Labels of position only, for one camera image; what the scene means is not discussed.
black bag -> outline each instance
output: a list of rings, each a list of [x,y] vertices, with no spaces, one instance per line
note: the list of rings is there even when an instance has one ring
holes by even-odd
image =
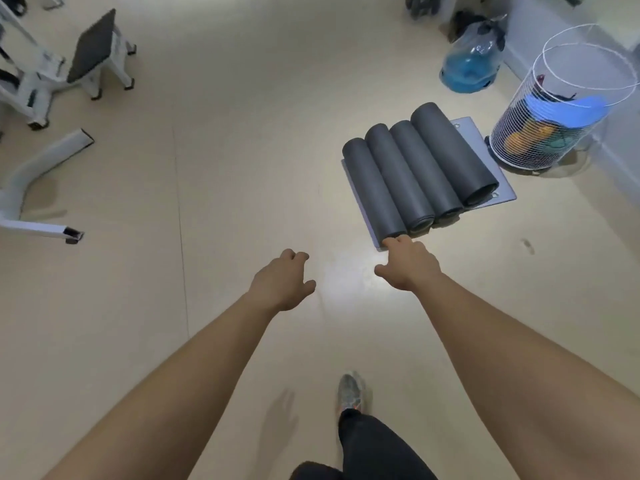
[[[27,13],[26,0],[2,0],[16,16],[22,16]]]

shoe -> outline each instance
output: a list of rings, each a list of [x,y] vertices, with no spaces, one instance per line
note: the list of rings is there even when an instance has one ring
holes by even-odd
[[[366,385],[357,372],[345,373],[338,384],[338,418],[347,409],[366,412]]]

person's right hand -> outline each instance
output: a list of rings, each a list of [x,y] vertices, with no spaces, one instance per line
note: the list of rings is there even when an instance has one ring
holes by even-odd
[[[401,235],[388,237],[382,244],[389,250],[389,263],[377,265],[374,272],[394,288],[415,292],[442,275],[440,263],[420,241]]]

white wire basket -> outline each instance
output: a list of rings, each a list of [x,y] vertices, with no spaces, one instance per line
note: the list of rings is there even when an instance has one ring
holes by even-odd
[[[635,92],[633,63],[594,27],[578,25],[546,42],[489,136],[498,159],[547,169]]]

gray yoga mat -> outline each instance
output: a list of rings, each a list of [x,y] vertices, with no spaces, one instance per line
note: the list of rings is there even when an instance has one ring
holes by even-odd
[[[377,163],[391,198],[410,233],[427,230],[433,224],[433,208],[386,125],[373,126],[364,137]]]
[[[431,204],[436,221],[450,219],[462,212],[462,202],[456,195],[456,191],[453,190],[411,122],[400,121],[393,125],[390,131],[404,160]]]
[[[411,122],[465,207],[491,197],[498,181],[436,103],[421,105]]]
[[[402,217],[366,142],[362,138],[354,138],[344,145],[342,154],[378,245],[388,237],[406,234]]]

